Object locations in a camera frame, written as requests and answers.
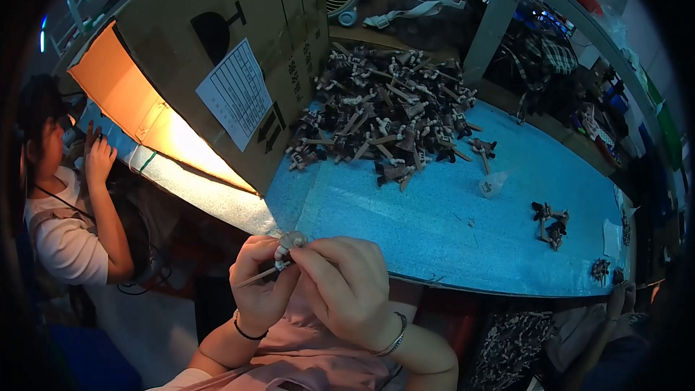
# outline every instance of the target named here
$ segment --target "woman's hand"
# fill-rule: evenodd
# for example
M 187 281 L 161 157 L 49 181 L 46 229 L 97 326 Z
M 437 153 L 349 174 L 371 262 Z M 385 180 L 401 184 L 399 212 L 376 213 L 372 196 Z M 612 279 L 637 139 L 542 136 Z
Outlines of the woman's hand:
M 106 178 L 109 176 L 117 153 L 116 148 L 111 148 L 109 145 L 106 136 L 97 139 L 85 157 L 85 175 L 88 186 L 106 184 Z
M 101 126 L 97 127 L 96 130 L 92 132 L 92 129 L 94 128 L 94 121 L 90 121 L 89 124 L 87 125 L 87 137 L 85 138 L 85 143 L 84 143 L 84 154 L 83 156 L 87 158 L 87 154 L 89 154 L 89 150 L 92 149 L 92 145 L 97 141 L 97 138 L 101 134 Z
M 300 284 L 314 314 L 333 334 L 375 352 L 398 337 L 401 321 L 387 307 L 388 273 L 379 245 L 334 237 L 290 254 L 302 269 Z
M 250 337 L 261 336 L 282 318 L 300 277 L 299 267 L 289 266 L 280 272 L 275 282 L 236 288 L 240 282 L 258 275 L 258 265 L 273 258 L 279 245 L 278 239 L 268 235 L 251 236 L 229 268 L 231 292 L 239 309 L 237 324 Z
M 613 287 L 608 302 L 606 304 L 606 317 L 619 318 L 621 312 L 623 311 L 623 304 L 625 303 L 625 288 L 627 287 L 627 282 L 621 282 L 620 284 Z
M 70 148 L 65 153 L 65 161 L 74 166 L 75 160 L 85 154 L 85 140 L 79 139 L 70 144 Z

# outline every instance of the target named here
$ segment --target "black bracelet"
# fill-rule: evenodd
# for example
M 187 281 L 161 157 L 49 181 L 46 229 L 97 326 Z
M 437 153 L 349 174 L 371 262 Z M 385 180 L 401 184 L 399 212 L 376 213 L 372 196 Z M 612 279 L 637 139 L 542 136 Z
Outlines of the black bracelet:
M 239 332 L 239 334 L 240 334 L 242 337 L 246 338 L 247 340 L 251 340 L 251 341 L 261 341 L 262 339 L 265 338 L 265 335 L 268 334 L 268 331 L 266 331 L 266 332 L 265 332 L 263 335 L 261 335 L 260 337 L 249 337 L 248 335 L 244 334 L 243 331 L 241 331 L 241 329 L 239 329 L 239 325 L 236 323 L 237 320 L 239 320 L 239 314 L 238 314 L 237 312 L 235 312 L 235 314 L 234 314 L 234 327 L 235 327 L 236 330 Z

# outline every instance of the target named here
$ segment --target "blue work table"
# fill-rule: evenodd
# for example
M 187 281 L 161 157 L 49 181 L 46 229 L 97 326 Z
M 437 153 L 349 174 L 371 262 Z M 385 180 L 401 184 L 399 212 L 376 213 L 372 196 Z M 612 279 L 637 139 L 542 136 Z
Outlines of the blue work table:
M 255 235 L 300 230 L 310 239 L 348 235 L 380 245 L 396 278 L 459 290 L 533 297 L 580 297 L 610 292 L 591 277 L 599 257 L 631 277 L 630 248 L 619 259 L 603 255 L 603 222 L 621 225 L 622 192 L 574 152 L 531 125 L 485 102 L 466 112 L 497 141 L 491 170 L 508 171 L 500 193 L 488 199 L 478 181 L 482 158 L 464 139 L 458 148 L 473 161 L 430 162 L 404 192 L 396 182 L 377 186 L 374 162 L 330 159 L 290 171 L 286 157 L 265 198 L 197 175 L 137 146 L 91 101 L 79 121 L 93 119 L 134 171 L 205 212 Z M 570 213 L 559 251 L 538 240 L 531 202 L 547 201 Z

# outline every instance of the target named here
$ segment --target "woman's right hand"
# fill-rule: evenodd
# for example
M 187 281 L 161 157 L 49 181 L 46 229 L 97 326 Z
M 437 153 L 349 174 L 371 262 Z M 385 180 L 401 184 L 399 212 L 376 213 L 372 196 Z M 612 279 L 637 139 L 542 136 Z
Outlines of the woman's right hand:
M 613 286 L 613 291 L 611 291 L 608 297 L 608 302 L 606 302 L 606 317 L 609 319 L 617 319 L 621 316 L 623 311 L 623 304 L 625 303 L 625 288 L 628 286 L 628 282 L 624 281 L 618 285 Z
M 116 160 L 116 148 L 111 148 L 106 136 L 97 139 L 85 158 L 85 176 L 89 185 L 106 184 L 113 161 Z
M 333 334 L 375 352 L 398 337 L 402 324 L 387 307 L 388 273 L 379 245 L 334 237 L 290 254 L 314 314 Z

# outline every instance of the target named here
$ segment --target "paper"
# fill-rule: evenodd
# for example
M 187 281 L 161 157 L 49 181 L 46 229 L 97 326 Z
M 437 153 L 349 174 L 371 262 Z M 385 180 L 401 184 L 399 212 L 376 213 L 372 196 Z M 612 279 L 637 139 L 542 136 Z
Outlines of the paper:
M 603 255 L 620 258 L 623 243 L 623 227 L 608 221 L 603 221 Z
M 195 92 L 241 151 L 273 104 L 246 38 L 214 67 Z

